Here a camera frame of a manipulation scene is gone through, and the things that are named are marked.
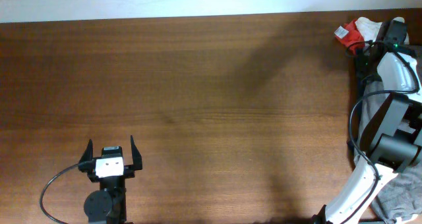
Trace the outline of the grey shorts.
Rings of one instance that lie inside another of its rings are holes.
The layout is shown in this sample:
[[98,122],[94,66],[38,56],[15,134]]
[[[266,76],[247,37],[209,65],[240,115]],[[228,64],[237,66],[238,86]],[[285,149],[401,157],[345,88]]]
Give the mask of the grey shorts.
[[[368,82],[364,95],[379,90],[384,90],[382,82]],[[364,128],[387,96],[375,95],[363,101],[357,144]],[[421,162],[406,168],[386,184],[371,203],[371,208],[385,223],[406,223],[421,217]]]

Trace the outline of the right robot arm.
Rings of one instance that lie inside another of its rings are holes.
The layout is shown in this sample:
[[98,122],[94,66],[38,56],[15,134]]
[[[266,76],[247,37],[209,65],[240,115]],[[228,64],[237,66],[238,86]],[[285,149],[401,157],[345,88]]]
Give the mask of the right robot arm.
[[421,216],[421,49],[401,17],[361,17],[334,34],[355,66],[350,116],[359,124],[349,125],[347,143],[355,169],[311,222],[360,223],[373,208],[380,223],[409,223]]

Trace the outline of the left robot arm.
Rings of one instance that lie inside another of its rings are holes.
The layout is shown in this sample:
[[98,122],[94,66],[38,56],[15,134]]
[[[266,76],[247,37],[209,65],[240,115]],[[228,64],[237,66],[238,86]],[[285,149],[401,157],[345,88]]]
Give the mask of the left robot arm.
[[101,156],[93,156],[93,142],[90,140],[81,156],[78,170],[85,173],[99,189],[88,195],[84,212],[89,223],[124,224],[127,222],[126,180],[135,177],[142,169],[142,156],[130,137],[133,162],[124,164],[123,149],[120,146],[105,147]]

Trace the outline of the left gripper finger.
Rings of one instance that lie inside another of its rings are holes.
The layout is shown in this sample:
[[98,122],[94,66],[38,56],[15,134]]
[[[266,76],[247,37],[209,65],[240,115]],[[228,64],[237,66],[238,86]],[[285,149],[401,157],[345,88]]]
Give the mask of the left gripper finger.
[[87,147],[79,160],[80,165],[88,165],[93,161],[93,141],[89,139]]
[[135,145],[135,141],[133,136],[130,137],[131,139],[131,153],[132,153],[132,170],[142,170],[142,156]]

